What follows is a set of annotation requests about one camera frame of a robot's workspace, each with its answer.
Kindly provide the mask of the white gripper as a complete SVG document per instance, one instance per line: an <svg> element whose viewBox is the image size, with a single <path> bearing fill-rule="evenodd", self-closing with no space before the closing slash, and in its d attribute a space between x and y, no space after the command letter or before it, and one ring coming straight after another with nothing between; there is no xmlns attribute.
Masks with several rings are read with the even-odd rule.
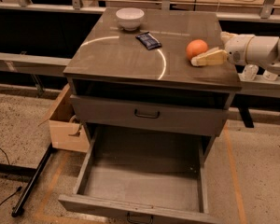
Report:
<svg viewBox="0 0 280 224"><path fill-rule="evenodd" d="M196 67L221 65L228 61L235 65L247 65L246 53L250 41L254 35L237 35L229 32L220 33L224 44L223 49L209 50L191 59L191 64Z"/></svg>

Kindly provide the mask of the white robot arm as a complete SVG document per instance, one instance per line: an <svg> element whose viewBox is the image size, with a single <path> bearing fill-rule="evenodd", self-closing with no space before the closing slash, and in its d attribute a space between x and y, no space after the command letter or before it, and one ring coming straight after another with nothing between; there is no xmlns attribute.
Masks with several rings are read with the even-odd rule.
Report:
<svg viewBox="0 0 280 224"><path fill-rule="evenodd" d="M194 56L193 66L219 65L229 62L234 65L256 65L265 71L280 76L280 36L220 34L224 49L219 47Z"/></svg>

